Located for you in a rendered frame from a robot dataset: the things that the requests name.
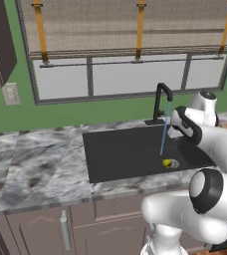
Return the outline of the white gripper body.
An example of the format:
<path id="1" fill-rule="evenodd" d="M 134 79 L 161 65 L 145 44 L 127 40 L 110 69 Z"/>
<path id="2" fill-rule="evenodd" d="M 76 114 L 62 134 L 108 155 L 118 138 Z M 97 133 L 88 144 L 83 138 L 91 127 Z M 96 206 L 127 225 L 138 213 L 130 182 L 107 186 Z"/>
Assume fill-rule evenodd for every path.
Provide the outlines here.
<path id="1" fill-rule="evenodd" d="M 169 129 L 167 131 L 167 135 L 171 139 L 184 137 L 184 133 L 178 127 L 174 127 L 174 126 L 169 127 Z"/>

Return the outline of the black sink faucet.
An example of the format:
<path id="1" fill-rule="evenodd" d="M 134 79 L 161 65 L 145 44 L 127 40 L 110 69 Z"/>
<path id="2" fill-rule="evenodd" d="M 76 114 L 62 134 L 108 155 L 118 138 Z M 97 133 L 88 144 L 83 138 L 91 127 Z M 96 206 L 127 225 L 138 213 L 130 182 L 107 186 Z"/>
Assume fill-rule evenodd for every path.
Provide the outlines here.
<path id="1" fill-rule="evenodd" d="M 168 102 L 173 100 L 172 90 L 165 83 L 159 83 L 156 88 L 153 117 L 151 120 L 145 121 L 148 126 L 162 125 L 164 123 L 164 120 L 160 118 L 164 115 L 164 112 L 159 109 L 161 92 L 166 93 Z"/>

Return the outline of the black sink basin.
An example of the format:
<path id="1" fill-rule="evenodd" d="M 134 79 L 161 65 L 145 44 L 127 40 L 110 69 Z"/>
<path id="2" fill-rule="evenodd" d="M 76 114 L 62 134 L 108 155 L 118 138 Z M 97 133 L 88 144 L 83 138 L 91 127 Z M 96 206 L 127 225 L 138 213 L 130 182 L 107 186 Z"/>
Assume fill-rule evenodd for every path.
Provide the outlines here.
<path id="1" fill-rule="evenodd" d="M 214 166 L 215 163 L 186 137 L 165 138 L 163 126 L 134 127 L 83 134 L 90 183 L 126 179 Z M 176 159 L 177 168 L 166 168 L 164 159 Z"/>

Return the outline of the blue water stream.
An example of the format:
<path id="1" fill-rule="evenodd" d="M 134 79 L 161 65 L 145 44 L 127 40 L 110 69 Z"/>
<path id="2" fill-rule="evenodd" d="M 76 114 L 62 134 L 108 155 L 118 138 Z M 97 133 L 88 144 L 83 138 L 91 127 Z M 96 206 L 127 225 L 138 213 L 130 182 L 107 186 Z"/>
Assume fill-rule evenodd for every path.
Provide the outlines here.
<path id="1" fill-rule="evenodd" d="M 169 109 L 170 109 L 170 101 L 167 102 L 167 109 L 164 119 L 164 128 L 163 128 L 163 134 L 162 134 L 162 140 L 161 140 L 161 147 L 160 147 L 160 156 L 163 155 L 163 148 L 164 148 L 164 142 L 165 142 L 165 136 L 166 136 L 166 128 L 167 128 L 167 119 L 169 115 Z"/>

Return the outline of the grey framed window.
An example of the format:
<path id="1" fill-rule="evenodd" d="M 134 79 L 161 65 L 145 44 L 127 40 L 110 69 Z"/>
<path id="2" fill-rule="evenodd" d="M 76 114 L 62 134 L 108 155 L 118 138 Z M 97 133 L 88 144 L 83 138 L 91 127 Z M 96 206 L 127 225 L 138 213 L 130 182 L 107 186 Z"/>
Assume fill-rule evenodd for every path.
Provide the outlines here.
<path id="1" fill-rule="evenodd" d="M 82 56 L 50 59 L 47 55 L 40 3 L 34 3 L 41 57 L 29 56 L 20 0 L 18 10 L 25 34 L 33 87 L 39 103 L 137 98 L 152 95 L 159 83 L 175 92 L 219 89 L 227 76 L 227 21 L 220 48 L 214 52 L 151 54 L 141 52 L 143 11 L 138 3 L 137 44 L 133 56 Z"/>

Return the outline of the brown drawer front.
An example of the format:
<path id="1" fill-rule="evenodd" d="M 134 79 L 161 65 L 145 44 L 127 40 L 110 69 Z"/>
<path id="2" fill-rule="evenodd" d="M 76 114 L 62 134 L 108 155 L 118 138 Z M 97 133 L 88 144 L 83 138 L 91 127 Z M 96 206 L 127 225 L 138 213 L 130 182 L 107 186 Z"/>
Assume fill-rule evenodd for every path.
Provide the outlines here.
<path id="1" fill-rule="evenodd" d="M 143 195 L 133 195 L 96 201 L 96 221 L 139 215 L 142 200 Z"/>

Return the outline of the brown cupboard door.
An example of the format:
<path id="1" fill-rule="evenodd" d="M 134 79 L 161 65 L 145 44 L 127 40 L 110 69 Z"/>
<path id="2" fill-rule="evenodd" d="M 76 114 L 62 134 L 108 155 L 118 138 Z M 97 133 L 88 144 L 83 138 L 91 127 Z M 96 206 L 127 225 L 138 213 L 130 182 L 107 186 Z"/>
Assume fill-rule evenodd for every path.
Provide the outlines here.
<path id="1" fill-rule="evenodd" d="M 141 216 L 75 227 L 76 255 L 140 255 L 147 234 Z"/>
<path id="2" fill-rule="evenodd" d="M 67 211 L 72 249 L 66 250 L 60 217 Z M 76 255 L 68 207 L 49 208 L 6 216 L 21 255 Z"/>

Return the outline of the beige window blind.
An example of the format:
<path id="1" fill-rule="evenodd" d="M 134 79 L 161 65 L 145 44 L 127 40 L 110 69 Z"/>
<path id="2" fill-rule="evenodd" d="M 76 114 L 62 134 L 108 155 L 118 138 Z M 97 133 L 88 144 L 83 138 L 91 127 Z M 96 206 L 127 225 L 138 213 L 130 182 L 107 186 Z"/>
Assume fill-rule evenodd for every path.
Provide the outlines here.
<path id="1" fill-rule="evenodd" d="M 144 55 L 214 52 L 220 48 L 227 21 L 227 0 L 20 0 L 34 60 L 41 57 L 36 1 L 50 59 L 133 56 L 140 1 L 145 2 Z"/>

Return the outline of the white wall outlet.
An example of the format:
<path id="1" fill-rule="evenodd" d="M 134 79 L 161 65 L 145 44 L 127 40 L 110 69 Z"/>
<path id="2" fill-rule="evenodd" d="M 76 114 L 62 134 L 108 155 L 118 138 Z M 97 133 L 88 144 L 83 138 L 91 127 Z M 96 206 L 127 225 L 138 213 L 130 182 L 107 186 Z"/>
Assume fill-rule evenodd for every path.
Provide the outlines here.
<path id="1" fill-rule="evenodd" d="M 21 104 L 16 83 L 6 84 L 2 88 L 2 92 L 7 106 L 19 106 Z"/>

